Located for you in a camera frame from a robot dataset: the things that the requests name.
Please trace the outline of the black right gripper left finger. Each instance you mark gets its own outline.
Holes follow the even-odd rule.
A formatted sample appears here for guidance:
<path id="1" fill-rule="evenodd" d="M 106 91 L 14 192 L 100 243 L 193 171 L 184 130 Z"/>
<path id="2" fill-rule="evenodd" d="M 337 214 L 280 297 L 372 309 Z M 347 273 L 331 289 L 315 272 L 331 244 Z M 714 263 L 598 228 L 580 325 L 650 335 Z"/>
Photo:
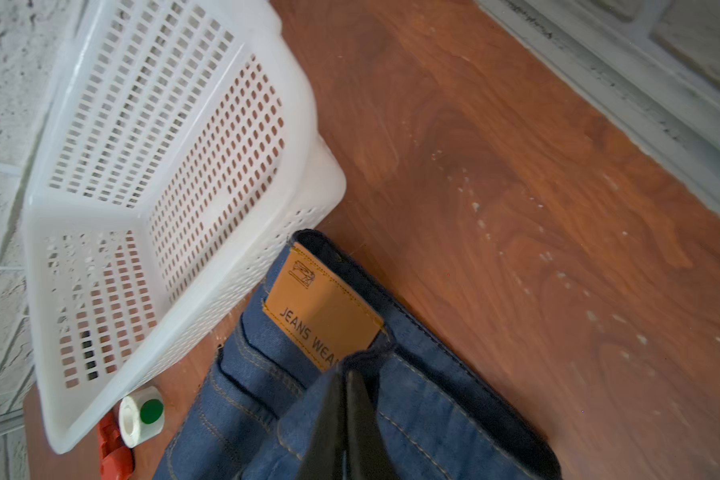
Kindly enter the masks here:
<path id="1" fill-rule="evenodd" d="M 334 374 L 323 398 L 297 479 L 343 479 L 345 446 L 345 383 L 341 374 Z"/>

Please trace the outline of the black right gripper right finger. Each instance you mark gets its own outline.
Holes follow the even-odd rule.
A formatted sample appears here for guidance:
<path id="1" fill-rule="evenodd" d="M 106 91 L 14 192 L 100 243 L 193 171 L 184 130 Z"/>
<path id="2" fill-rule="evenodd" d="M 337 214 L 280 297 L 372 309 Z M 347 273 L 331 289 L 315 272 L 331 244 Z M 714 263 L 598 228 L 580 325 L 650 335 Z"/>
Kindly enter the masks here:
<path id="1" fill-rule="evenodd" d="M 346 378 L 347 473 L 349 479 L 398 479 L 362 375 Z"/>

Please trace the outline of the blue denim trousers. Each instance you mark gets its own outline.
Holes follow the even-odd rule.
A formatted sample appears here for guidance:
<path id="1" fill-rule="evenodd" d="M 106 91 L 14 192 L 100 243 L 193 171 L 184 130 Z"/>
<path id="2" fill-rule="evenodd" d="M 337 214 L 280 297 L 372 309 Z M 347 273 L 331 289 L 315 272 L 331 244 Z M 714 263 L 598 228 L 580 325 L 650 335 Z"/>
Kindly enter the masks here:
<path id="1" fill-rule="evenodd" d="M 333 326 L 375 321 L 321 371 L 275 314 L 282 283 L 324 279 Z M 294 233 L 222 345 L 159 479 L 558 479 L 545 439 L 323 233 Z"/>

